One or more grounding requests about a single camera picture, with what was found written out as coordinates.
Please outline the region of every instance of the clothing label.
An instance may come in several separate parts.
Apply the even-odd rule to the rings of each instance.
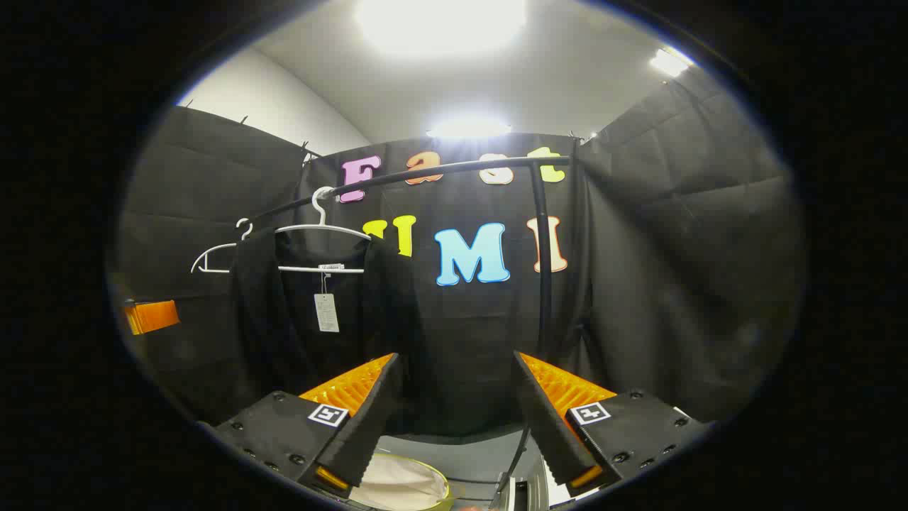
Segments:
[[[319,318],[319,330],[322,332],[340,332],[338,312],[334,308],[334,295],[317,294],[315,296],[315,315]]]
[[[334,269],[334,270],[342,270],[342,269],[343,269],[343,264],[342,264],[342,263],[334,263],[334,264],[332,264],[332,265],[319,265],[319,269],[321,269],[321,270],[332,270],[332,269]]]

